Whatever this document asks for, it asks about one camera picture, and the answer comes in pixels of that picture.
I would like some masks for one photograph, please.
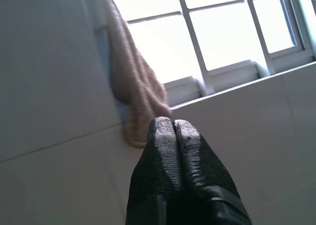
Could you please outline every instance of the window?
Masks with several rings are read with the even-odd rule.
[[[171,105],[314,60],[301,0],[114,1]]]

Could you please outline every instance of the towel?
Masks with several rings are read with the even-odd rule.
[[[111,88],[115,98],[128,105],[123,134],[132,147],[143,148],[150,122],[158,116],[171,116],[167,93],[138,51],[114,1],[104,0],[104,7],[110,40]]]

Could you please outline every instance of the white window frame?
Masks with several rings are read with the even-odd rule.
[[[287,22],[290,23],[296,45],[274,53],[268,52],[255,10],[254,0],[233,0],[196,8],[188,8],[185,0],[179,0],[179,2],[181,11],[127,21],[128,24],[134,24],[163,17],[183,15],[199,63],[199,71],[197,71],[196,76],[165,83],[171,106],[208,96],[262,77],[271,76],[315,60],[316,31],[312,31],[311,21],[314,21],[313,24],[316,23],[316,0],[283,0],[288,16]],[[244,2],[248,4],[261,45],[259,47],[261,51],[259,50],[260,53],[258,53],[256,62],[246,60],[208,71],[198,44],[190,12]],[[310,9],[310,7],[314,9],[314,17],[312,17],[310,12],[306,12],[306,9]]]

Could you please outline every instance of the tiled wall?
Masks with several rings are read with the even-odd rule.
[[[141,150],[122,139],[93,34],[104,21],[85,1],[0,0],[0,224],[124,224]],[[309,66],[174,111],[223,160],[254,224],[314,224],[314,76]]]

